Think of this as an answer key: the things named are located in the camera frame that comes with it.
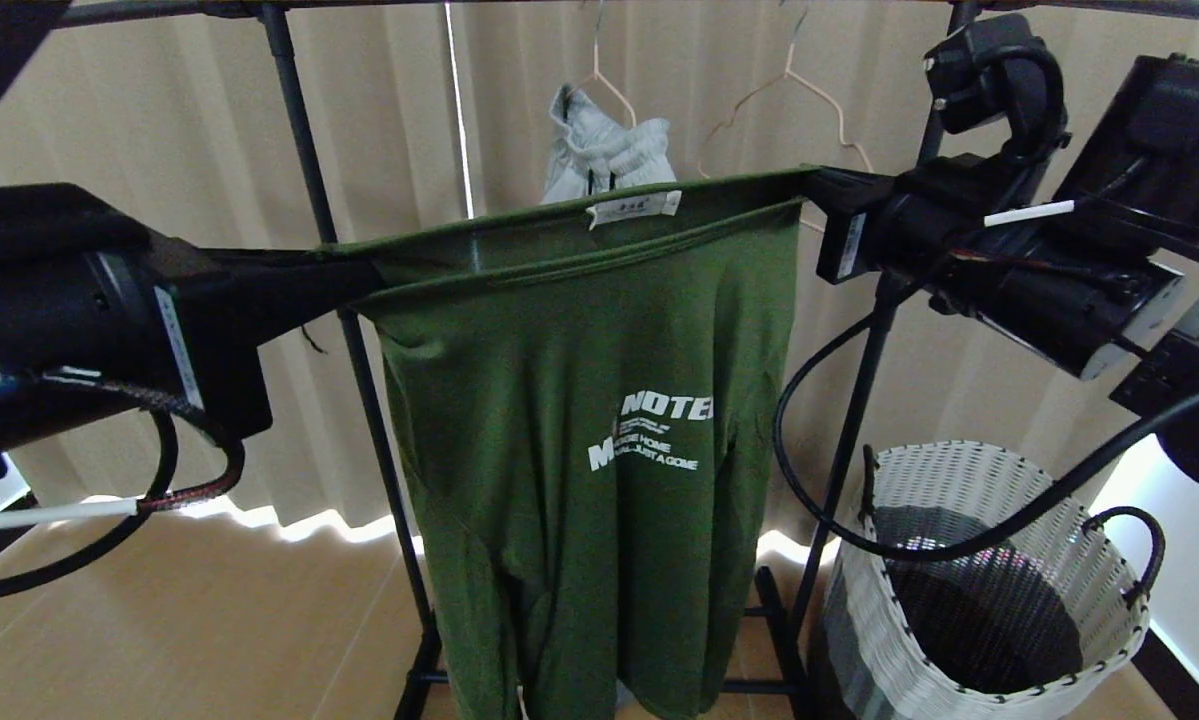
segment woven basket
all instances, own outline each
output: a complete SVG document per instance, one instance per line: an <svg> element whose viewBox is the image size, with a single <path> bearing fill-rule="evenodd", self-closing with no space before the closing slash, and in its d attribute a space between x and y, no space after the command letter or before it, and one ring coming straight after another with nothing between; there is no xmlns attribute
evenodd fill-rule
<svg viewBox="0 0 1199 720"><path fill-rule="evenodd" d="M851 507L849 527L914 550L984 532L1052 485L978 442L893 448L873 470L873 507ZM1140 580L1101 532L1123 514L1151 528ZM823 615L843 700L863 720L1064 716L1139 651L1162 551L1145 512L1089 518L1073 500L963 559L886 561L845 543Z"/></svg>

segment green shirt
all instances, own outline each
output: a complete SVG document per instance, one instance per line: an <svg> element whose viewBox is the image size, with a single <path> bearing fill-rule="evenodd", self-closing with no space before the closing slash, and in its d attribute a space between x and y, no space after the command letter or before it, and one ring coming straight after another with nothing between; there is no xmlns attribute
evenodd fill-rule
<svg viewBox="0 0 1199 720"><path fill-rule="evenodd" d="M532 720L609 720L614 676L659 716L713 704L763 522L801 173L338 250L387 282L356 309L466 719L516 719L522 684Z"/></svg>

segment black metal rack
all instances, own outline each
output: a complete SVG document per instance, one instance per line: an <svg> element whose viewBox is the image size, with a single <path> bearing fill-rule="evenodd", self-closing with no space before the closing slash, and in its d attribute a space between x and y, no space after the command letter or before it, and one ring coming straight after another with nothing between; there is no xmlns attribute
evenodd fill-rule
<svg viewBox="0 0 1199 720"><path fill-rule="evenodd" d="M296 54L293 50L293 36L289 34L288 10L314 8L315 6L336 5L363 5L363 4L433 4L440 0L273 0L269 4L251 4L243 0L110 0L107 4L82 5L70 8L59 23L60 28L84 28L94 24L114 23L128 19L157 18L186 14L207 14L219 18L257 18L265 26L266 37L270 42L271 54L275 55L275 67L278 72L279 84L283 91L284 107L288 110L288 120L293 128L293 140L296 143L299 161L301 161L302 176L306 182L308 196L311 196L311 208L314 211L319 238L324 243L338 242L337 229L335 229L333 216L329 205L329 192L324 183L323 170L319 163L319 155L315 150L314 137L311 133L311 117L306 113L305 96L299 79ZM952 5L948 32L963 26L977 17L980 10L1018 10L1020 6L1035 4L1054 4L1055 0L950 0ZM1102 10L1121 10L1121 12L1171 14L1199 19L1199 0L1174 0L1174 4L1153 1L1146 4L1137 0L1092 0L1083 6L1093 6ZM934 158L941 147L942 128L934 111L929 111L928 123L924 127L922 141L920 141L918 159L927 161ZM884 300L896 290L896 278L884 274L879 278L875 288L875 309L884 304ZM353 373L359 387L363 405L363 415L369 425L372 447L376 454L378 466L381 478L387 489L390 512L394 515L394 536L398 537L403 552L404 569L406 569L408 582L412 588L412 599L416 601L417 615L421 618L421 642L411 670L408 671L406 684L399 698L399 704L394 708L394 720L420 719L427 694L430 685L447 684L448 674L439 668L438 661L442 649L442 640L439 637L439 629L435 624L433 606L429 593L426 592L424 580L417 562L416 547L412 546L412 532L408 527L406 513L404 512L403 497L399 488L398 474L394 473L394 461L390 450L387 430L385 430L385 416L381 411L376 387L372 381L369 356L367 356L362 332L359 320L351 310L339 309L339 322L342 332L347 337L349 356L351 356ZM870 389L878 374L879 363L882 359L884 345L892 328L896 310L876 315L875 322L869 328L867 345L858 365L858 375L852 387L852 394L846 407L843 420L840 438L836 447L835 459L829 478L826 510L833 512L840 501L842 489L845 486L846 473L851 466L852 456L858 446L861 424L864 420L864 410L869 401ZM803 577L795 595L794 606L787 612L785 605L781 600L772 570L766 565L760 565L755 573L755 588L759 595L759 605L745 610L746 618L764 618L769 627L769 636L772 639L781 678L761 680L728 679L724 682L723 692L748 692L748 694L782 694L790 701L791 714L795 720L811 720L823 715L817 708L811 677L814 674L814 651L815 643L809 643L809 653L806 660L800 659L799 637L805 629L805 617L808 615L811 598L817 579L820 556L829 539L829 528L818 525L811 538L811 552L808 564L805 567Z"/></svg>

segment curtain fold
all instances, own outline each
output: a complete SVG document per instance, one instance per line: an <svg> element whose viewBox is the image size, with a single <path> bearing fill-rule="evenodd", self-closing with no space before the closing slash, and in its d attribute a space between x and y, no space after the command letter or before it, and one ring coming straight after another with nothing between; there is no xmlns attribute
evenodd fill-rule
<svg viewBox="0 0 1199 720"><path fill-rule="evenodd" d="M289 13L306 99L343 241L465 214L458 119L465 125L476 214L540 200L559 85L590 72L598 4L457 4L454 58L442 5ZM681 179L796 163L860 168L836 141L826 102L779 83L701 149L733 105L778 74L803 4L728 0L605 4L600 63L639 119L671 122L669 159ZM1138 54L1199 58L1199 23L1028 10L1062 65L1076 141L1059 152L1052 192ZM930 102L922 55L945 35L947 4L812 4L794 68L846 111L846 138L878 173L912 167ZM456 78L452 63L456 60ZM454 97L460 95L458 117ZM613 117L621 105L588 92ZM1006 128L951 137L944 155L992 155ZM68 181L197 246L303 249L317 242L265 32L253 22L201 17L70 29L50 36L0 105L0 183ZM809 210L815 218L814 210ZM813 274L820 238L800 241L796 323L788 369L869 310L873 279L830 288ZM1188 273L1180 314L1199 294ZM289 334L263 347L275 428L251 438L242 507L273 506L284 524L333 507L350 525L384 514L380 474L338 325L311 333L329 356ZM826 477L860 349L818 369L787 424L809 488ZM380 359L375 340L370 356ZM902 307L879 369L861 442L882 448L934 438L1001 444L1060 474L1131 415L1105 400L1131 361L1091 383L1058 373L1007 338L915 300ZM102 420L16 454L44 502L129 495L153 468L153 432L137 418ZM216 468L187 442L180 477ZM769 527L801 541L803 510L775 489Z"/></svg>

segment wire hanger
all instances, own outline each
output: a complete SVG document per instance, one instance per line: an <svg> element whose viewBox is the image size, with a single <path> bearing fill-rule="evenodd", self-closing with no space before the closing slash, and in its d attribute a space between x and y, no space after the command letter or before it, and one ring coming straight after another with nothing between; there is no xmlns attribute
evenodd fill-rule
<svg viewBox="0 0 1199 720"><path fill-rule="evenodd" d="M608 87L609 92L621 101L621 105L626 109L626 114L629 115L629 127L635 127L635 125L639 123L639 119L635 119L635 108L631 105L629 99L626 99L625 95L621 95L617 86L614 86L611 81L608 81L608 78L603 74L603 69L600 69L600 28L603 26L603 4L604 0L600 0L600 17L595 19L595 42L594 49L591 49L591 61L594 61L594 63L591 63L590 74L572 86L572 90L564 96L564 102L572 99L572 95L576 93L577 90L582 90L582 86L586 85L586 83L600 81L604 87Z"/></svg>
<svg viewBox="0 0 1199 720"><path fill-rule="evenodd" d="M790 32L790 47L788 47L787 49L787 67L782 69L781 74L778 74L777 77L769 79L769 81L765 81L759 87L754 87L754 90L747 92L745 97L741 97L741 99L737 101L737 104L733 105L733 115L730 115L728 120L723 120L722 123L718 123L713 128L710 128L710 132L705 137L705 140L703 140L701 145L698 146L698 150L695 151L695 171L700 174L701 177L704 179L710 177L709 174L705 173L705 169L701 167L701 163L705 156L705 149L707 149L710 141L713 140L713 137L718 135L719 132L727 128L731 128L733 125L737 122L737 114L740 114L741 108L745 108L746 102L751 101L751 97L754 97L755 95L759 95L764 90L769 90L769 87L777 85L777 83L779 81L785 81L787 79L789 81L795 81L796 85L800 85L801 87L805 87L805 90L813 92L814 95L820 97L820 99L827 101L831 108L835 108L835 114L838 115L838 143L840 144L842 147L851 147L851 150L855 150L856 155L858 155L861 158L861 164L864 165L864 170L867 170L867 173L874 173L874 164L870 163L870 157L864 153L864 147L861 147L860 143L850 143L846 140L845 132L843 132L843 126L845 126L845 119L843 119L843 105L838 104L838 101L835 99L835 97L832 97L831 93L824 91L821 87L813 85L813 83L811 83L809 79L806 79L802 75L800 75L800 73L795 72L794 68L795 46L799 42L799 32L801 31L801 29L805 28L805 19L808 19L808 10L811 10L811 6L813 6L813 4L811 2L811 0L808 0L808 4L805 5L805 13L799 16L799 22L795 23L794 32ZM817 223L811 223L805 219L800 219L799 222L800 224L803 224L808 228L813 228L814 231L826 232L826 228L823 228Z"/></svg>

